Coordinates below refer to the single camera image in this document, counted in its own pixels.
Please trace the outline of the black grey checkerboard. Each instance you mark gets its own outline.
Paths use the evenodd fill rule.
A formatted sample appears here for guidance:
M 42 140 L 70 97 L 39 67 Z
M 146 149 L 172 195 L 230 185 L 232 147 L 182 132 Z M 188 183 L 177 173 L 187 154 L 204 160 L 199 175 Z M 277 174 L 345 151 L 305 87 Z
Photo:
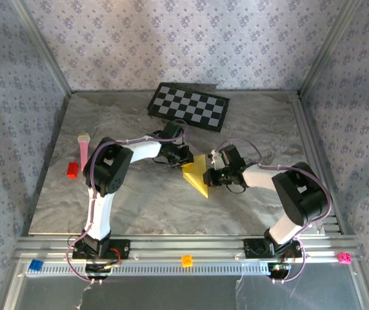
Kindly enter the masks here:
M 221 132 L 230 100 L 171 83 L 160 83 L 147 106 L 149 116 L 181 119 L 188 125 Z

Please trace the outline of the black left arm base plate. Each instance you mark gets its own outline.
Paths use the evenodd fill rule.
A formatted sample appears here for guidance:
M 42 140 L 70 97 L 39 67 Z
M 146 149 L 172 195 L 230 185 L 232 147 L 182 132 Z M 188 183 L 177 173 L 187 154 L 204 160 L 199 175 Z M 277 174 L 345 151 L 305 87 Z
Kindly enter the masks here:
M 130 240 L 105 239 L 100 242 L 81 240 L 75 244 L 72 258 L 79 260 L 126 260 L 130 254 Z

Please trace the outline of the aluminium corner post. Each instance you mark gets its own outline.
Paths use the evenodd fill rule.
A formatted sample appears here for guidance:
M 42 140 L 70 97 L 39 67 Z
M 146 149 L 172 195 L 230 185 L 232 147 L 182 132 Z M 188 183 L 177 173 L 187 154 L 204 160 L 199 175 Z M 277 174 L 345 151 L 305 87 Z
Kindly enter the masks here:
M 307 96 L 307 93 L 309 93 L 317 81 L 323 68 L 330 60 L 335 46 L 339 42 L 344 31 L 347 29 L 356 10 L 360 7 L 362 2 L 363 0 L 343 0 L 326 37 L 315 55 L 308 73 L 305 75 L 303 82 L 299 87 L 298 95 L 301 99 Z
M 43 61 L 46 63 L 59 88 L 67 98 L 70 98 L 73 93 L 72 89 L 68 84 L 65 75 L 61 71 L 58 62 L 55 60 L 52 50 L 43 37 L 36 23 L 36 20 L 32 17 L 31 11 L 29 10 L 28 6 L 23 0 L 9 1 L 17 12 L 25 30 L 29 35 L 29 38 L 31 39 L 37 51 L 40 53 Z

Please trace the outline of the grooved aluminium table rail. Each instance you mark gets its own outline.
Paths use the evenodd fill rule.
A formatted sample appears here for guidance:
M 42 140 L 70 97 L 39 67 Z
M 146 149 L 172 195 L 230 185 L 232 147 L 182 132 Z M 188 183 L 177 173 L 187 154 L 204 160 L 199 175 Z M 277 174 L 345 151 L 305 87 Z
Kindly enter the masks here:
M 334 180 L 332 173 L 326 167 L 326 156 L 324 149 L 319 144 L 318 130 L 312 123 L 310 114 L 300 100 L 297 92 L 289 93 L 289 100 L 297 122 L 299 135 L 303 143 L 307 162 L 317 177 L 326 185 L 332 197 L 332 209 L 330 214 L 318 223 L 318 227 L 323 234 L 340 235 L 344 234 L 343 220 L 337 211 L 337 199 L 334 192 Z

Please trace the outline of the grey metal tray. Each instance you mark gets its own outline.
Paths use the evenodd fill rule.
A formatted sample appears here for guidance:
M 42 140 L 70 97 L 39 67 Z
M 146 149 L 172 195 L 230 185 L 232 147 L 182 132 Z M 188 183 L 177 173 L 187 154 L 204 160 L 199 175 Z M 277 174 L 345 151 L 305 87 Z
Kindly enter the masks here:
M 1 310 L 369 310 L 345 268 L 312 267 L 297 280 L 265 276 L 23 276 Z

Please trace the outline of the yellow paper sheet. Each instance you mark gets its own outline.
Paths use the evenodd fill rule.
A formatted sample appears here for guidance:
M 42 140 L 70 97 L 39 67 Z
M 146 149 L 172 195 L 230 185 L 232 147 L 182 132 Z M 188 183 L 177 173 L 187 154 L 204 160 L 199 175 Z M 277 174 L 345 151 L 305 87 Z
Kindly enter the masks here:
M 206 199 L 208 199 L 208 186 L 204 183 L 203 174 L 206 172 L 206 156 L 194 156 L 193 163 L 182 166 L 183 178 Z

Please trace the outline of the small green circuit board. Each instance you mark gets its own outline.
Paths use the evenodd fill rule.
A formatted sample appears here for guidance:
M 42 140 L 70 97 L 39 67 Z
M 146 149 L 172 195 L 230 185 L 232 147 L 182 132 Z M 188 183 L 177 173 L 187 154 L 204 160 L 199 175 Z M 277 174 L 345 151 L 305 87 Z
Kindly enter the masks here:
M 284 280 L 288 277 L 292 266 L 289 263 L 268 263 L 269 277 Z
M 87 263 L 85 265 L 85 276 L 89 280 L 104 280 L 112 271 L 112 264 Z

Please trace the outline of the red toy brick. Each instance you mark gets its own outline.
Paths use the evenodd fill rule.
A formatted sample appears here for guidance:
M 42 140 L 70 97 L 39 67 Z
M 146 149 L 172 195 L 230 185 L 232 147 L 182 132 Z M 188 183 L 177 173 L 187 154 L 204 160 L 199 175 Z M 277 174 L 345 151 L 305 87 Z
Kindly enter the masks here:
M 68 163 L 68 168 L 66 172 L 66 175 L 68 178 L 70 179 L 77 178 L 78 171 L 79 171 L 79 165 L 77 162 L 71 161 Z

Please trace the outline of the pink toy microphone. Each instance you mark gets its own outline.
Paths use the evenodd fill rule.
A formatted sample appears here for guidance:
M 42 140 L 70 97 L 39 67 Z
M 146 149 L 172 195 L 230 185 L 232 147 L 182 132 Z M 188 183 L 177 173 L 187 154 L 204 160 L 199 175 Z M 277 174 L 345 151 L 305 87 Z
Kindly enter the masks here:
M 90 135 L 87 133 L 81 133 L 80 135 L 78 135 L 77 141 L 80 151 L 81 170 L 84 171 L 84 168 L 88 161 L 88 146 L 90 142 Z

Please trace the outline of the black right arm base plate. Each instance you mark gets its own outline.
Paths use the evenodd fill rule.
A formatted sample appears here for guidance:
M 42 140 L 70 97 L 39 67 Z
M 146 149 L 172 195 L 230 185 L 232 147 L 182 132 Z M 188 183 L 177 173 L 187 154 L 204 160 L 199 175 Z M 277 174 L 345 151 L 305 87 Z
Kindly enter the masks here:
M 243 240 L 244 255 L 254 258 L 302 258 L 303 252 L 298 241 L 279 245 L 265 238 L 247 238 Z

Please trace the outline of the long aluminium frame rail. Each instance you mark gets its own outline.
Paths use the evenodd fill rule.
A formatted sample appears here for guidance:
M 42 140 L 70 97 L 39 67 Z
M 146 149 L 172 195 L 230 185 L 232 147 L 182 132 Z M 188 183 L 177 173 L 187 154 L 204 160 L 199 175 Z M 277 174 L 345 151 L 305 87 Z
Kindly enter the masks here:
M 195 262 L 236 262 L 246 259 L 247 236 L 214 235 L 133 235 L 130 240 L 128 262 L 176 262 L 190 255 Z M 68 237 L 66 235 L 35 235 L 22 237 L 13 258 L 30 261 L 63 262 Z M 364 257 L 354 235 L 301 235 L 306 257 L 311 262 L 335 262 L 337 254 L 351 254 L 354 260 Z

